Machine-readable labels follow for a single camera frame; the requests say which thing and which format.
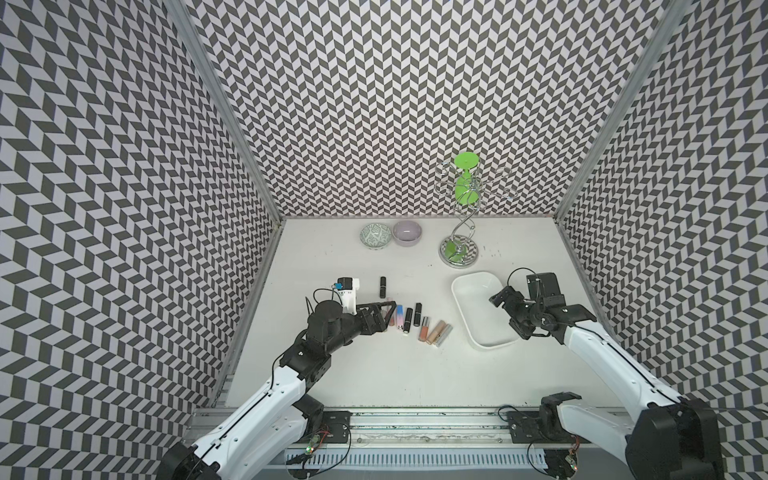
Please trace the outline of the peach lipstick tube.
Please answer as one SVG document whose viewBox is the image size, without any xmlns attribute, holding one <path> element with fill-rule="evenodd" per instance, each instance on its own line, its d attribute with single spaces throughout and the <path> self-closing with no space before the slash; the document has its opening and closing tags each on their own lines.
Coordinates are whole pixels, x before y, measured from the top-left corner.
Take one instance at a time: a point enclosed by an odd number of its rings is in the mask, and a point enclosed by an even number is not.
<svg viewBox="0 0 768 480">
<path fill-rule="evenodd" d="M 440 320 L 434 328 L 430 331 L 426 343 L 429 345 L 435 344 L 437 340 L 439 339 L 440 335 L 446 328 L 446 323 L 443 320 Z"/>
</svg>

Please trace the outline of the white storage box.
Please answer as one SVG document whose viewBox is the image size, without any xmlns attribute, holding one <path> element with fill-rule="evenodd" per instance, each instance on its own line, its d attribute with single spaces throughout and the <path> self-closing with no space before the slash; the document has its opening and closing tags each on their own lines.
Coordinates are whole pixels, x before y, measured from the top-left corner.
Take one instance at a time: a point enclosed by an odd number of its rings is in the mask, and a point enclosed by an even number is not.
<svg viewBox="0 0 768 480">
<path fill-rule="evenodd" d="M 506 312 L 490 302 L 490 298 L 502 288 L 499 278 L 487 271 L 461 275 L 451 284 L 469 343 L 476 350 L 497 350 L 520 340 L 520 336 L 509 326 Z"/>
</svg>

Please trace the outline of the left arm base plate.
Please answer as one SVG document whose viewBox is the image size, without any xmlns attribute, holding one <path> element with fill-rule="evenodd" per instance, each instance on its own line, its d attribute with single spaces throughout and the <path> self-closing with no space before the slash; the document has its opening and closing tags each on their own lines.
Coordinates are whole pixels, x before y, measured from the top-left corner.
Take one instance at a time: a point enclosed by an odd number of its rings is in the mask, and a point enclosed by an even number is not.
<svg viewBox="0 0 768 480">
<path fill-rule="evenodd" d="M 326 445 L 346 445 L 351 439 L 351 413 L 349 411 L 315 411 L 306 414 L 290 407 L 267 427 L 265 438 L 268 446 L 278 450 L 317 449 Z"/>
</svg>

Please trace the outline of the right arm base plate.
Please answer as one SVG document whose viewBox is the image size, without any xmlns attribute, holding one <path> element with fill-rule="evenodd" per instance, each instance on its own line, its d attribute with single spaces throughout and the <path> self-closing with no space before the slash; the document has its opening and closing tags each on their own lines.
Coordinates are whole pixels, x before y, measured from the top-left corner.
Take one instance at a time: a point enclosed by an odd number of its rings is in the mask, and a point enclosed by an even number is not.
<svg viewBox="0 0 768 480">
<path fill-rule="evenodd" d="M 538 411 L 518 412 L 508 410 L 504 411 L 501 417 L 507 422 L 514 444 L 552 443 L 571 445 L 576 444 L 577 441 L 589 444 L 588 440 L 565 431 L 557 415 L 549 411 L 541 414 Z"/>
</svg>

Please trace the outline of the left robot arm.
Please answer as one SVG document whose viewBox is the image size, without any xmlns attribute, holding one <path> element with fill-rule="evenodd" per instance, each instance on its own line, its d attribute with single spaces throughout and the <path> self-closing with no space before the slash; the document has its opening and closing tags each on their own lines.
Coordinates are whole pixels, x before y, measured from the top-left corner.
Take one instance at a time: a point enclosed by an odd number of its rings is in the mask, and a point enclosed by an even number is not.
<svg viewBox="0 0 768 480">
<path fill-rule="evenodd" d="M 324 406 L 308 392 L 329 370 L 332 354 L 360 335 L 386 331 L 395 311 L 394 301 L 361 304 L 354 314 L 336 301 L 320 302 L 259 390 L 192 445 L 173 445 L 155 477 L 254 478 L 278 453 L 320 426 Z"/>
</svg>

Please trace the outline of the black lipstick short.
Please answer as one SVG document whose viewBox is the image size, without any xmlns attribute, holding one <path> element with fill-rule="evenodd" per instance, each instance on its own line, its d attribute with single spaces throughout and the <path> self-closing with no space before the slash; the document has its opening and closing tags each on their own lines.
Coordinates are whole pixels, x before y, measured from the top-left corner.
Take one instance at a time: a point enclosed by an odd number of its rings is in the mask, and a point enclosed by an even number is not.
<svg viewBox="0 0 768 480">
<path fill-rule="evenodd" d="M 415 305 L 412 325 L 415 327 L 420 327 L 421 322 L 422 322 L 422 304 L 418 302 Z"/>
</svg>

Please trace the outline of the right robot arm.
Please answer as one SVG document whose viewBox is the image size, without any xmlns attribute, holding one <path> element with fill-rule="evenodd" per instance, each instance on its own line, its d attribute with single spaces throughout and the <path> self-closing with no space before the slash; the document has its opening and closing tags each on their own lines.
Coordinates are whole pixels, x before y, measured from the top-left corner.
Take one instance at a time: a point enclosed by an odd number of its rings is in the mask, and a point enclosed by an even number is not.
<svg viewBox="0 0 768 480">
<path fill-rule="evenodd" d="M 533 428 L 531 441 L 584 439 L 621 460 L 636 479 L 724 478 L 716 413 L 654 377 L 586 307 L 566 304 L 560 292 L 545 292 L 535 279 L 527 295 L 506 286 L 489 301 L 508 314 L 521 339 L 553 338 L 583 360 L 628 414 L 620 420 L 573 392 L 551 394 L 536 416 L 508 417 L 510 425 Z"/>
</svg>

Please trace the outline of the orange lip gloss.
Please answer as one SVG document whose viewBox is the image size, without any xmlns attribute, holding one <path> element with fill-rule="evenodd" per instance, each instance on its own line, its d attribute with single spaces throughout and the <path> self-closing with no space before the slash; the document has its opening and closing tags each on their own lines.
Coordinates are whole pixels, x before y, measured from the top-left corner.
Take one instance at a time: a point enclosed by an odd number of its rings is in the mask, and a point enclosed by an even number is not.
<svg viewBox="0 0 768 480">
<path fill-rule="evenodd" d="M 428 334 L 429 334 L 429 324 L 430 324 L 430 318 L 424 317 L 420 325 L 419 336 L 418 336 L 419 342 L 425 342 L 427 340 Z"/>
</svg>

